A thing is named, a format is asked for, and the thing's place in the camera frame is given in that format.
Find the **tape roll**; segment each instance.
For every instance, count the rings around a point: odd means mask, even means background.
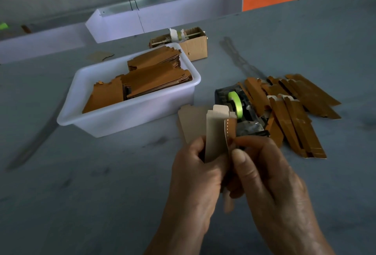
[[[236,92],[229,92],[228,99],[232,100],[235,104],[235,112],[238,119],[243,117],[243,107],[240,98]]]

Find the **right hand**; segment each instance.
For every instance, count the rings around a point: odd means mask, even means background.
[[[267,137],[235,138],[245,151],[232,152],[234,172],[227,189],[246,194],[253,220],[275,255],[335,255],[322,234],[304,181]]]

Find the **green object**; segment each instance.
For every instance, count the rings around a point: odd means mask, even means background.
[[[235,103],[236,116],[238,119],[243,117],[243,107],[241,105],[240,98],[236,92],[229,92],[229,101],[232,100]]]
[[[3,30],[3,29],[7,29],[9,28],[8,25],[6,23],[0,23],[0,30]]]

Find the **fingernail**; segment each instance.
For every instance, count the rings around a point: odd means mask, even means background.
[[[237,164],[241,164],[242,162],[246,161],[246,156],[244,152],[240,149],[234,149],[232,151],[232,161],[236,162]]]

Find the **workbench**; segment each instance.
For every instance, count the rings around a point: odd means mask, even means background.
[[[286,144],[282,151],[306,181],[336,253],[374,253],[376,0],[297,0],[182,28],[195,26],[205,30],[209,53],[194,62],[202,77],[195,105],[213,105],[215,89],[259,71],[300,73],[342,102],[341,120],[311,117],[327,160],[303,159]],[[177,115],[98,139],[58,126],[56,117],[74,73],[93,63],[89,54],[121,57],[165,33],[0,66],[2,255],[142,254],[182,146]],[[270,254],[244,197],[228,215],[220,198],[201,254]]]

